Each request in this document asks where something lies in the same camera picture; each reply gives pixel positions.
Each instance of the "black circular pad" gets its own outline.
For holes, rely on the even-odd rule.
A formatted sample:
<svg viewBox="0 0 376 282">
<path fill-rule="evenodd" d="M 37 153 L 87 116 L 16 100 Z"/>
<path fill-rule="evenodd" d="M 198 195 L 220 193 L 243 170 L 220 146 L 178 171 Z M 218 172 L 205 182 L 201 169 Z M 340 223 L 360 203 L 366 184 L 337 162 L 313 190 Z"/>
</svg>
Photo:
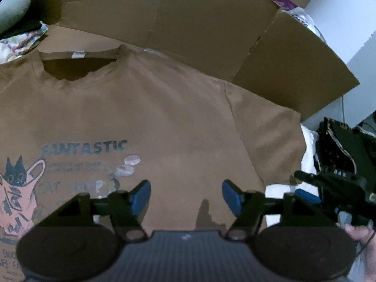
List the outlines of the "black circular pad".
<svg viewBox="0 0 376 282">
<path fill-rule="evenodd" d="M 36 227 L 16 249 L 28 278 L 53 282 L 95 276 L 112 264 L 117 251 L 115 235 L 102 226 Z"/>
<path fill-rule="evenodd" d="M 338 227 L 279 227 L 254 240 L 256 257 L 278 275 L 298 281 L 326 281 L 347 274 L 356 242 Z"/>
</svg>

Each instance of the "t-shirt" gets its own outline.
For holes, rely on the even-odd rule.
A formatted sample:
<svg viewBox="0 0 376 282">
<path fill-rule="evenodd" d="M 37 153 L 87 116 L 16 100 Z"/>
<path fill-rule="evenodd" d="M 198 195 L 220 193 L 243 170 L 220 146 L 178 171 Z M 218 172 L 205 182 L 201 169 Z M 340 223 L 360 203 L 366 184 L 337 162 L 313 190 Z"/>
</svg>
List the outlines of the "t-shirt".
<svg viewBox="0 0 376 282">
<path fill-rule="evenodd" d="M 18 238 L 80 192 L 148 179 L 148 233 L 224 229 L 223 180 L 264 192 L 300 168 L 291 109 L 126 46 L 71 57 L 34 50 L 0 67 L 0 281 L 23 277 Z"/>
</svg>

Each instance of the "short sleeve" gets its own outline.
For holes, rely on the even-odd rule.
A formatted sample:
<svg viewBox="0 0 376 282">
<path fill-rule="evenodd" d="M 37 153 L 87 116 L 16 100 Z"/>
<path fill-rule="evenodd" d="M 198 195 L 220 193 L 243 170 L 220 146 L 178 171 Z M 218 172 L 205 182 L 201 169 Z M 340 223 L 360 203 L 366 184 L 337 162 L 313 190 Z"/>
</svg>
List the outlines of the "short sleeve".
<svg viewBox="0 0 376 282">
<path fill-rule="evenodd" d="M 255 170 L 269 184 L 295 184 L 306 149 L 300 114 L 232 83 L 225 94 L 234 122 Z"/>
</svg>

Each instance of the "pink bag graphic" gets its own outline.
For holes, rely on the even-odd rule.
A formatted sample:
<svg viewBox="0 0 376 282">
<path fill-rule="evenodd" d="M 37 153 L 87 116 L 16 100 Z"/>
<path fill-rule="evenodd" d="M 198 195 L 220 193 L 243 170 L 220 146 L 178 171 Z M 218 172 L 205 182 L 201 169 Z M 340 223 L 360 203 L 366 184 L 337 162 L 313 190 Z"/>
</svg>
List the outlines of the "pink bag graphic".
<svg viewBox="0 0 376 282">
<path fill-rule="evenodd" d="M 37 167 L 40 172 L 33 175 Z M 4 228 L 7 235 L 21 237 L 33 227 L 31 217 L 36 208 L 34 187 L 45 168 L 43 159 L 35 162 L 28 170 L 24 168 L 22 156 L 14 166 L 7 159 L 6 172 L 0 174 L 0 227 Z"/>
</svg>

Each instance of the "finger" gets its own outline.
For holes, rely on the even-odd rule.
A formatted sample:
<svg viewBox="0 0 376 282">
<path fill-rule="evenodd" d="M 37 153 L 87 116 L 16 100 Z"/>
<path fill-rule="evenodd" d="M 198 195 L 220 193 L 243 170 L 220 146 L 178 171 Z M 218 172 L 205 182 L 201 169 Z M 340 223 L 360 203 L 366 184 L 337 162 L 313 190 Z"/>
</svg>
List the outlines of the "finger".
<svg viewBox="0 0 376 282">
<path fill-rule="evenodd" d="M 360 241 L 362 244 L 365 244 L 373 234 L 371 229 L 364 226 L 354 227 L 351 225 L 346 225 L 345 231 L 353 240 Z"/>
</svg>

